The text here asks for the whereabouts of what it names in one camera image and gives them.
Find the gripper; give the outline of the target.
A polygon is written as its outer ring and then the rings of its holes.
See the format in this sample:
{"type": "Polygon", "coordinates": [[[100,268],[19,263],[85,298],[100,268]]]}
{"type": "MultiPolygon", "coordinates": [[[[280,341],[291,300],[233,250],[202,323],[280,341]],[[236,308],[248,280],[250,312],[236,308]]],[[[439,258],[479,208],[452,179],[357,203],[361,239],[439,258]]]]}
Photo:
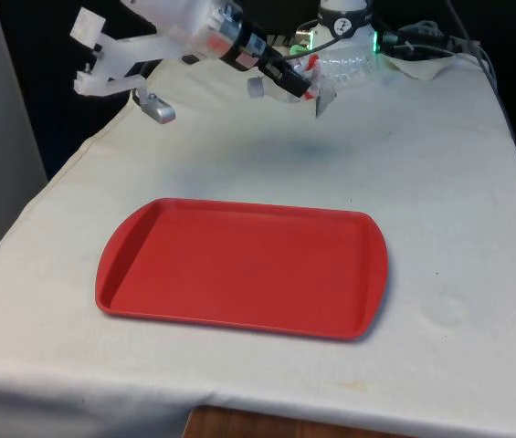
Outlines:
{"type": "Polygon", "coordinates": [[[233,69],[245,72],[260,66],[261,73],[296,98],[301,98],[311,87],[310,80],[296,71],[289,61],[275,58],[280,53],[268,44],[267,35],[253,22],[245,18],[226,20],[219,35],[229,43],[219,59],[233,69]]]}

